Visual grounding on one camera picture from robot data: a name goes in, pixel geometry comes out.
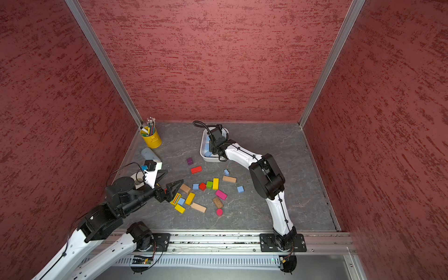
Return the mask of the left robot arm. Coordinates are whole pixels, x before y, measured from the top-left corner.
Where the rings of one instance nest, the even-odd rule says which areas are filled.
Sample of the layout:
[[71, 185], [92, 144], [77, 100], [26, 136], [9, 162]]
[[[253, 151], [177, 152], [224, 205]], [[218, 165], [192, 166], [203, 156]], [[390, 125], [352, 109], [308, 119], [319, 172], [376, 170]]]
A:
[[160, 203], [174, 200], [183, 180], [168, 183], [166, 187], [145, 184], [139, 189], [131, 177], [121, 177], [106, 187], [106, 200], [92, 208], [81, 219], [77, 228], [67, 237], [61, 250], [36, 274], [37, 280], [94, 280], [119, 259], [135, 251], [149, 254], [153, 263], [156, 253], [167, 252], [170, 235], [153, 234], [142, 221], [135, 222], [112, 245], [89, 261], [90, 253], [101, 245], [130, 214], [141, 209], [148, 200]]

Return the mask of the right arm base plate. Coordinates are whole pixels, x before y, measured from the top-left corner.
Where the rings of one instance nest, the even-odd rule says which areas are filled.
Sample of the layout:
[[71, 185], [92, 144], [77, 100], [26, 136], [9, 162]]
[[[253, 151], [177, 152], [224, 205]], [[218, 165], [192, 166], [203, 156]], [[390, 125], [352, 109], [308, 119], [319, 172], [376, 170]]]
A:
[[281, 241], [281, 238], [273, 233], [262, 233], [259, 235], [260, 248], [262, 252], [291, 252], [294, 248], [295, 253], [307, 252], [305, 237], [303, 234], [296, 234], [293, 238], [289, 237]]

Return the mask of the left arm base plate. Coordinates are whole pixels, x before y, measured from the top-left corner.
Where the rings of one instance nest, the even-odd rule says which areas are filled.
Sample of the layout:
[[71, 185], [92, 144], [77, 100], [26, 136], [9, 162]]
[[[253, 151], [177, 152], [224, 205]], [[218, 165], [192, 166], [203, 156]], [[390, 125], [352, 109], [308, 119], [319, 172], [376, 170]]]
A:
[[167, 252], [170, 244], [170, 238], [170, 233], [153, 233], [148, 251]]

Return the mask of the white plastic tub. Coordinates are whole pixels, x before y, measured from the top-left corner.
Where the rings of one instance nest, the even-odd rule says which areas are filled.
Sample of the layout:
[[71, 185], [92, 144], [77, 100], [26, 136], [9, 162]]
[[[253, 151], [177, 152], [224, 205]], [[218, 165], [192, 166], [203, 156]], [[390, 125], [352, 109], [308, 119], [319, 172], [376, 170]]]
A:
[[203, 131], [199, 154], [206, 162], [225, 162], [227, 157], [221, 146], [228, 140], [228, 130], [221, 125]]

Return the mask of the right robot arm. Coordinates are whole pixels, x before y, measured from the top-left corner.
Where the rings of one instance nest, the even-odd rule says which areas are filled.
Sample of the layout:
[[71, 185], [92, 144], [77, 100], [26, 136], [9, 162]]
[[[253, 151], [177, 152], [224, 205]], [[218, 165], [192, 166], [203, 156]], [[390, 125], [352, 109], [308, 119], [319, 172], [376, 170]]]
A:
[[282, 251], [293, 248], [297, 231], [285, 203], [285, 177], [274, 157], [253, 153], [233, 140], [211, 140], [210, 152], [249, 171], [255, 190], [266, 200], [272, 216], [276, 247]]

